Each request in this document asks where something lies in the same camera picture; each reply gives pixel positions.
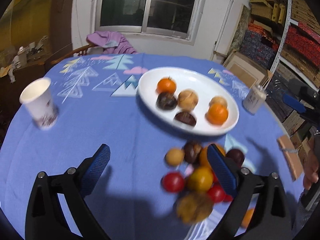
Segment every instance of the person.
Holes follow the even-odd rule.
[[[318,179],[319,179],[318,177],[319,162],[314,153],[314,146],[315,146],[314,137],[312,137],[309,140],[309,145],[310,145],[310,151],[308,153],[306,162],[303,165],[303,171],[304,171],[303,187],[305,189],[301,193],[301,196],[311,188],[313,183],[318,182]],[[298,209],[296,212],[296,217],[295,217],[295,221],[293,223],[293,228],[292,228],[293,237],[303,228],[305,223],[308,221],[311,214],[317,207],[319,200],[320,200],[320,195],[318,196],[316,201],[313,203],[310,210],[306,211],[306,209],[302,206],[301,201],[299,199]]]

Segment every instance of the wooden chair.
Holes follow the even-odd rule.
[[[80,47],[78,49],[75,49],[69,53],[67,53],[66,55],[56,59],[56,60],[53,60],[50,62],[51,65],[56,65],[57,63],[61,62],[62,60],[64,60],[65,58],[68,58],[68,57],[73,57],[73,54],[78,54],[78,56],[85,56],[87,55],[87,51],[89,48],[93,48],[93,47],[97,47],[97,45],[95,44],[88,44],[88,45],[85,45],[83,47]]]

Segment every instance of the screw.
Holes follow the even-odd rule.
[[[250,173],[249,169],[248,168],[242,168],[241,169],[241,172],[244,174],[244,175],[248,175]]]
[[[76,168],[69,168],[67,170],[67,173],[70,174],[70,175],[74,174],[75,172],[76,172]]]
[[[43,171],[38,173],[38,178],[42,179],[45,176],[45,173]]]
[[[272,176],[274,179],[279,178],[279,175],[278,175],[278,173],[276,173],[276,172],[271,173],[271,176]]]

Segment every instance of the round table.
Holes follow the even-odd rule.
[[[238,103],[235,128],[220,137],[195,137],[155,117],[136,96],[137,85],[143,73],[164,66],[194,70],[219,82]],[[249,90],[223,66],[190,57],[90,55],[63,60],[46,76],[52,79],[51,92],[59,108],[57,123],[48,131],[39,130],[21,107],[0,152],[1,208],[23,237],[37,173],[62,174],[92,156],[102,143],[110,146],[111,159],[85,201],[111,239],[206,239],[214,229],[227,203],[216,204],[205,221],[186,226],[173,210],[177,195],[160,186],[162,176],[173,169],[164,163],[165,153],[188,139],[204,145],[218,142],[227,150],[241,147],[256,174],[280,175],[294,211],[303,176],[292,182],[276,141],[283,132],[265,106],[255,115],[243,109],[241,102]],[[71,230],[79,234],[63,196],[60,201]]]

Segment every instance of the cherry tomato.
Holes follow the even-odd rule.
[[[213,203],[219,203],[226,197],[226,193],[220,184],[214,184],[207,192]]]
[[[233,197],[230,195],[226,195],[226,197],[223,200],[223,202],[231,202],[231,201],[233,201]]]
[[[184,189],[185,180],[180,172],[169,172],[162,178],[162,187],[171,193],[177,193]]]
[[[207,167],[199,167],[189,176],[187,187],[189,190],[208,191],[213,183],[213,174]]]
[[[213,183],[219,182],[216,174],[214,173],[214,171],[212,171],[212,173],[213,173]]]

